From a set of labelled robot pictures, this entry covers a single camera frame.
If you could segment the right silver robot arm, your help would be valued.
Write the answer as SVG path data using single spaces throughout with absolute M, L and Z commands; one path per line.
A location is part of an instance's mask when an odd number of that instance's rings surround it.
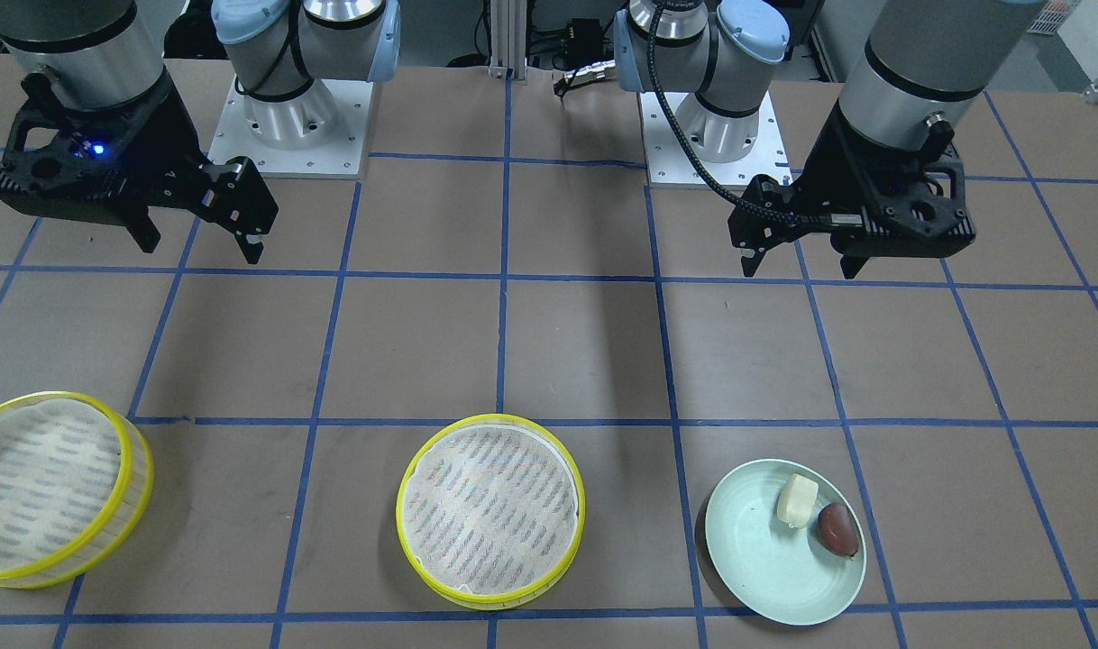
M 232 100 L 261 152 L 210 159 L 163 49 L 133 1 L 0 1 L 0 38 L 21 65 L 25 102 L 0 159 L 0 201 L 18 213 L 160 233 L 150 208 L 226 230 L 245 261 L 264 254 L 278 203 L 270 152 L 352 142 L 330 85 L 396 74 L 397 1 L 214 1 L 234 69 Z

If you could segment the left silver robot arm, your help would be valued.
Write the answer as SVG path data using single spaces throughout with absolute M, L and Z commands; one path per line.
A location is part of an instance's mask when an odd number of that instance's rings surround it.
M 802 174 L 755 174 L 742 193 L 709 171 L 757 143 L 762 102 L 791 47 L 764 1 L 630 1 L 612 18 L 618 81 L 653 96 L 677 148 L 730 202 L 752 277 L 772 248 L 825 234 L 845 279 L 874 258 L 945 259 L 976 239 L 956 127 L 1035 20 L 1039 1 L 888 1 Z

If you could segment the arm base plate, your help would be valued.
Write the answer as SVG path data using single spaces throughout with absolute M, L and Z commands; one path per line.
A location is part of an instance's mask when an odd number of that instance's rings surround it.
M 231 87 L 208 158 L 248 157 L 268 179 L 351 179 L 365 174 L 379 86 L 318 79 L 305 94 L 262 102 Z
M 684 110 L 680 107 L 686 97 L 686 92 L 665 94 L 677 123 L 688 136 L 690 146 L 719 184 L 742 192 L 758 174 L 773 178 L 777 184 L 791 184 L 791 164 L 769 92 L 757 114 L 742 120 L 706 114 L 697 100 Z M 682 152 L 653 92 L 638 96 L 638 105 L 648 184 L 669 189 L 705 188 L 699 172 Z

